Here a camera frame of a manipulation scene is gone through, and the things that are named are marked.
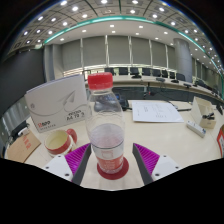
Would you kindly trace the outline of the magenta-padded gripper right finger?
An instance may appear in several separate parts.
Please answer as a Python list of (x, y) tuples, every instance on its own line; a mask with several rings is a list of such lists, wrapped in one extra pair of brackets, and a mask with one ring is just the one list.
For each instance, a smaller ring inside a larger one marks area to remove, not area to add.
[(159, 155), (137, 143), (133, 144), (132, 153), (145, 185), (164, 178), (181, 169), (168, 155)]

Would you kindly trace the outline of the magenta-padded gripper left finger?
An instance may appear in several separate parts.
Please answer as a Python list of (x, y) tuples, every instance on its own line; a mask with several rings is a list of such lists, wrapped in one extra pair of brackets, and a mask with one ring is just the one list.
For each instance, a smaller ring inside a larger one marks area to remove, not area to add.
[(87, 143), (67, 155), (56, 155), (43, 167), (43, 170), (80, 185), (90, 155), (91, 145)]

